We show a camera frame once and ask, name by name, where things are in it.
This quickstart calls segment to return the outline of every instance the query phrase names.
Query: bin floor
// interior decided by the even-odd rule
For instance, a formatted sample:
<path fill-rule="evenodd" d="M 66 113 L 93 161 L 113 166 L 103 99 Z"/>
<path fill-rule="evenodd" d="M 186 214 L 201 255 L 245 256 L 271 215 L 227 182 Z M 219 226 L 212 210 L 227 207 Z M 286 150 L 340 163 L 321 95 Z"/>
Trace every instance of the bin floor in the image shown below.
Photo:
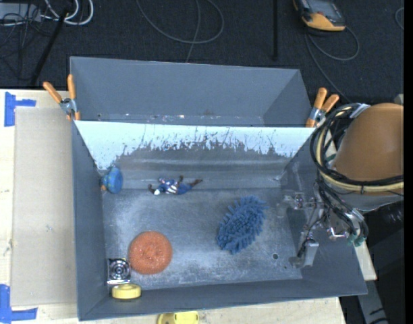
<path fill-rule="evenodd" d="M 130 242 L 148 230 L 165 234 L 172 244 L 173 258 L 164 271 L 155 275 L 132 271 L 132 282 L 151 290 L 302 278 L 288 261 L 296 249 L 287 217 L 277 216 L 280 189 L 202 190 L 198 186 L 179 196 L 154 196 L 147 189 L 104 193 L 108 258 L 128 258 Z M 250 195 L 269 207 L 264 211 L 263 231 L 237 254 L 221 250 L 216 236 L 228 206 Z"/>

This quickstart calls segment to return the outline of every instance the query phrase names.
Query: blue ball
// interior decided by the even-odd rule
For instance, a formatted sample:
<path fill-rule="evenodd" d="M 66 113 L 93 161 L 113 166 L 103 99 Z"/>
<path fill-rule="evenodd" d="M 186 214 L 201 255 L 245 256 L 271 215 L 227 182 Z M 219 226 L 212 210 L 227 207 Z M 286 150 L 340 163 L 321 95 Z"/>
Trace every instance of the blue ball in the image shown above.
<path fill-rule="evenodd" d="M 118 193 L 123 187 L 123 175 L 117 167 L 112 167 L 111 171 L 103 177 L 102 181 L 110 193 Z"/>

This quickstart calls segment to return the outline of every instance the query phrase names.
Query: blue tape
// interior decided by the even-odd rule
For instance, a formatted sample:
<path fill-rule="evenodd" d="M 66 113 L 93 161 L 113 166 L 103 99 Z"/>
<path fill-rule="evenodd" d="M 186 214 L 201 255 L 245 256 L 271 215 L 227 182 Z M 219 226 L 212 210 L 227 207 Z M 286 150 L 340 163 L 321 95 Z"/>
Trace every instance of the blue tape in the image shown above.
<path fill-rule="evenodd" d="M 10 287 L 0 284 L 0 323 L 10 324 L 12 321 L 29 321 L 37 317 L 37 307 L 30 310 L 11 310 Z"/>
<path fill-rule="evenodd" d="M 5 92 L 5 109 L 4 109 L 4 126 L 14 126 L 15 124 L 15 108 L 17 106 L 24 107 L 35 107 L 36 101 L 23 99 L 16 100 L 16 95 L 11 94 L 10 92 Z"/>

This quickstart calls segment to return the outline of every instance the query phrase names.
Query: white cable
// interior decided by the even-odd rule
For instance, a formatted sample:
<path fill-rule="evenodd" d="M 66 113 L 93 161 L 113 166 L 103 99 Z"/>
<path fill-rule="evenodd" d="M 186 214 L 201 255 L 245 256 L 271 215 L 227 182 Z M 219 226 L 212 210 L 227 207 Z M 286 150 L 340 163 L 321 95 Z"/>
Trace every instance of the white cable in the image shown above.
<path fill-rule="evenodd" d="M 81 26 L 81 25 L 85 25 L 85 24 L 89 23 L 91 21 L 93 15 L 94 15 L 94 3 L 92 2 L 92 0 L 88 0 L 88 3 L 90 5 L 90 15 L 82 22 L 72 22 L 72 21 L 70 21 L 70 19 L 75 17 L 75 15 L 79 12 L 78 0 L 74 0 L 74 1 L 75 1 L 75 4 L 76 4 L 75 12 L 72 13 L 70 16 L 67 16 L 66 18 L 64 18 L 64 22 L 66 24 L 75 25 L 75 26 Z M 46 18 L 46 19 L 52 19 L 52 20 L 57 21 L 59 19 L 58 13 L 55 12 L 55 10 L 52 8 L 51 4 L 49 3 L 49 0 L 45 0 L 45 3 L 46 3 L 46 6 L 49 8 L 49 10 L 53 13 L 53 15 L 56 18 L 49 17 L 49 16 L 42 16 L 42 17 Z"/>

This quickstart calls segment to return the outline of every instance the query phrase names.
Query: blue microfiber duster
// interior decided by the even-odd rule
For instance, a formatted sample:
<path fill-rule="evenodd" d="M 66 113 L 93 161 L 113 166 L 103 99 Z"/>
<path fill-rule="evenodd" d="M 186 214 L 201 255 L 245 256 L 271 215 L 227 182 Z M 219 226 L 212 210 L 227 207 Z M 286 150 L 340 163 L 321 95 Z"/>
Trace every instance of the blue microfiber duster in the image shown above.
<path fill-rule="evenodd" d="M 239 204 L 235 201 L 235 207 L 228 207 L 231 213 L 225 215 L 217 234 L 217 243 L 223 250 L 235 254 L 254 242 L 262 231 L 263 210 L 268 209 L 264 204 L 255 196 L 247 196 Z"/>

